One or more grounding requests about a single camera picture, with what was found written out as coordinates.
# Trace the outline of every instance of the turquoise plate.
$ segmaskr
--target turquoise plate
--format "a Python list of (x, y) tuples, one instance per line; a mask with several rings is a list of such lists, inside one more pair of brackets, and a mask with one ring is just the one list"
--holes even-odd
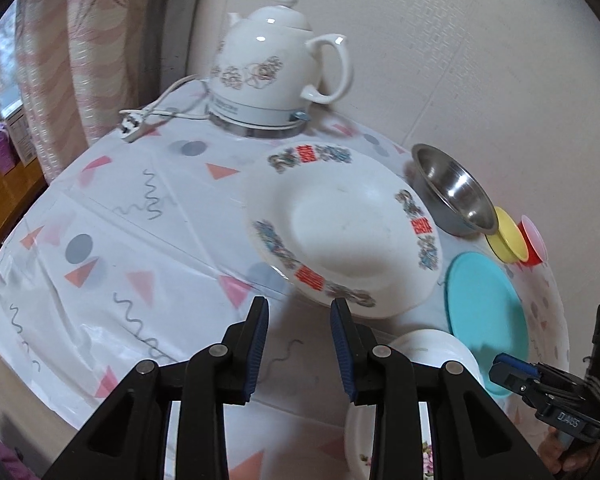
[(478, 361), (491, 397), (509, 396), (489, 380), (489, 370), (500, 352), (526, 361), (529, 336), (520, 298), (500, 267), (483, 254), (457, 256), (446, 274), (446, 314), (451, 333)]

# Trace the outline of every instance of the purple fabric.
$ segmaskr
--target purple fabric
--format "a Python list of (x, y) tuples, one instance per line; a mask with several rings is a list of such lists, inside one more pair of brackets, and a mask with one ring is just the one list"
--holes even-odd
[(13, 450), (9, 449), (1, 442), (0, 460), (7, 471), (11, 473), (11, 476), (13, 476), (13, 480), (40, 480), (20, 461)]

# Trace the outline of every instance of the power plug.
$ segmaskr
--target power plug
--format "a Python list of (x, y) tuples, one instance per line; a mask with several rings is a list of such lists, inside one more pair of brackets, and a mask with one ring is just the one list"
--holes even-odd
[(145, 118), (139, 113), (128, 113), (118, 127), (120, 138), (125, 142), (134, 142), (134, 140), (142, 137), (147, 131), (147, 125), (144, 122)]

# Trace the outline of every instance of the yellow bowl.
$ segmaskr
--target yellow bowl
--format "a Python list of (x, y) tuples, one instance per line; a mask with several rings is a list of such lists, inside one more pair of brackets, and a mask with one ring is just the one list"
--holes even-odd
[(529, 259), (529, 249), (520, 229), (503, 208), (495, 209), (498, 216), (498, 232), (487, 236), (491, 250), (506, 264), (526, 262)]

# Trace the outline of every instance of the white wallpaper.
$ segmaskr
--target white wallpaper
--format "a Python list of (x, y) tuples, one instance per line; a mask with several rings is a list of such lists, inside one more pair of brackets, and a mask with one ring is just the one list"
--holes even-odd
[[(207, 74), (224, 14), (200, 0), (190, 72)], [(600, 303), (600, 23), (583, 0), (300, 0), (317, 34), (349, 38), (356, 76), (334, 108), (404, 146), (460, 160), (542, 232), (565, 304), (571, 369)], [(326, 56), (327, 87), (339, 78)]]

